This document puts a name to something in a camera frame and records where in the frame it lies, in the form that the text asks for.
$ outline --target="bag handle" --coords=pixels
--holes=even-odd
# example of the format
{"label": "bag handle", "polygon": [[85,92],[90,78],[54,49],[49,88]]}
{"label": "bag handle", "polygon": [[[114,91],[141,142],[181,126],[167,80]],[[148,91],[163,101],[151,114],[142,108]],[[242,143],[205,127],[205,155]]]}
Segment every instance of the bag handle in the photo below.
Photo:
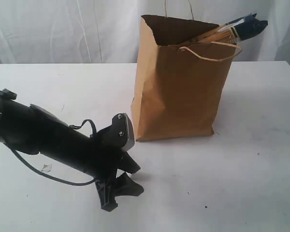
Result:
{"label": "bag handle", "polygon": [[[192,20],[194,20],[194,15],[193,15],[193,10],[192,10],[192,6],[191,6],[191,1],[190,0],[187,0],[187,1],[189,2]],[[167,5],[166,3],[167,3],[167,0],[164,1],[165,17],[167,18],[168,17],[168,14],[167,14],[167,10],[166,10],[166,5]]]}
{"label": "bag handle", "polygon": [[202,57],[200,56],[199,54],[195,53],[194,51],[192,51],[190,48],[188,47],[180,47],[179,50],[183,51],[183,50],[187,50],[189,52],[191,52],[192,54],[194,54],[197,58],[200,58],[200,59],[203,59],[203,60],[208,60],[208,61],[214,61],[214,62],[222,62],[224,60],[227,60],[227,59],[231,59],[231,58],[234,58],[236,57],[238,54],[240,54],[242,52],[242,48],[238,45],[235,45],[235,44],[230,44],[230,43],[221,43],[221,42],[216,42],[216,41],[212,41],[211,42],[212,44],[219,44],[219,45],[224,45],[224,46],[229,46],[229,47],[235,47],[235,48],[238,48],[239,51],[235,54],[233,54],[232,56],[230,57],[226,57],[226,58],[222,58],[222,59],[211,59],[211,58],[206,58],[206,57]]}

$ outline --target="white curtain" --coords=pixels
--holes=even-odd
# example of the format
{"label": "white curtain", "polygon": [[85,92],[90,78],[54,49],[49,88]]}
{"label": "white curtain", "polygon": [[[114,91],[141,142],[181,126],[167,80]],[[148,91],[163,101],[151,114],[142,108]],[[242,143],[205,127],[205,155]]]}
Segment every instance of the white curtain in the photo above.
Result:
{"label": "white curtain", "polygon": [[[290,64],[290,0],[191,0],[195,20],[222,24],[257,12],[269,26],[241,42],[236,60]],[[190,19],[187,0],[168,16]],[[140,16],[164,15],[164,0],[0,0],[0,63],[136,62]]]}

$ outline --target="brown paper bag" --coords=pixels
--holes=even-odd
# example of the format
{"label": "brown paper bag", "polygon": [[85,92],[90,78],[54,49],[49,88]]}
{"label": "brown paper bag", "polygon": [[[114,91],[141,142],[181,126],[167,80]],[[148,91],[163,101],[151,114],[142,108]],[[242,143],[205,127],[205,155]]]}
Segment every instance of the brown paper bag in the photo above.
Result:
{"label": "brown paper bag", "polygon": [[236,45],[187,43],[216,24],[156,15],[141,19],[132,119],[137,141],[212,135]]}

